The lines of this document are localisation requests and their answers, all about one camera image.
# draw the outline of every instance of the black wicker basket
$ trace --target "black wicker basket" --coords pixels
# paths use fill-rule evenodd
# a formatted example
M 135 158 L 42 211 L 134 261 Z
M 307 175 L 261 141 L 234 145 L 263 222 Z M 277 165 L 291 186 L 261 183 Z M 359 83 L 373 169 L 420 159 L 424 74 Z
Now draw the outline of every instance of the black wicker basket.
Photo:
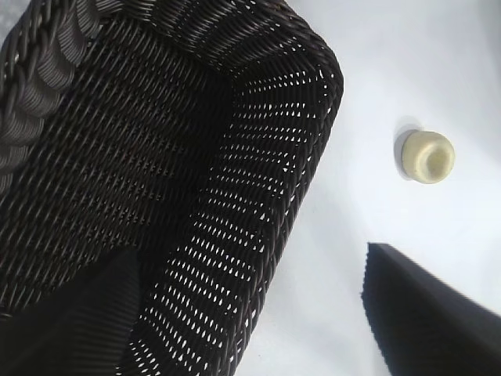
M 116 373 L 233 374 L 342 90 L 280 0 L 33 0 L 0 52 L 4 322 L 134 248 Z

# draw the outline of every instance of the white surface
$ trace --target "white surface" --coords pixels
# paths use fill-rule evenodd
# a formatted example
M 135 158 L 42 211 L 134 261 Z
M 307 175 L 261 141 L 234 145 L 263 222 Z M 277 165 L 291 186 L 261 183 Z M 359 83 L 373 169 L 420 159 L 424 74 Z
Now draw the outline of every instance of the white surface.
M 386 376 L 359 294 L 392 244 L 501 313 L 501 4 L 290 0 L 337 54 L 345 95 L 237 376 Z M 447 136 L 451 175 L 403 179 L 395 134 Z

